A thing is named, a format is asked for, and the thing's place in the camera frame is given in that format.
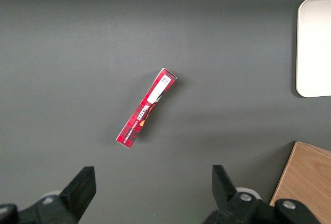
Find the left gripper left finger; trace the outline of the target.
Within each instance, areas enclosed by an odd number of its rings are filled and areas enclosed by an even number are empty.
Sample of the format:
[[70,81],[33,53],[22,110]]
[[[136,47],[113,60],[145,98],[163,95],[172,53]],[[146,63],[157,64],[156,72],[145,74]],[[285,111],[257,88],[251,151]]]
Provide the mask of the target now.
[[59,194],[49,193],[24,210],[1,204],[1,223],[79,223],[95,194],[95,168],[84,167]]

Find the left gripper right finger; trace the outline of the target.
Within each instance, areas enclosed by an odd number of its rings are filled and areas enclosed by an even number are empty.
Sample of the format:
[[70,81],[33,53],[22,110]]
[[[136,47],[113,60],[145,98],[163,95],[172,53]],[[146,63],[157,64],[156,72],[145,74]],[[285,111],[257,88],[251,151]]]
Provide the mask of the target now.
[[279,199],[270,206],[247,191],[238,191],[222,165],[212,167],[212,191],[218,209],[204,223],[319,223],[299,201]]

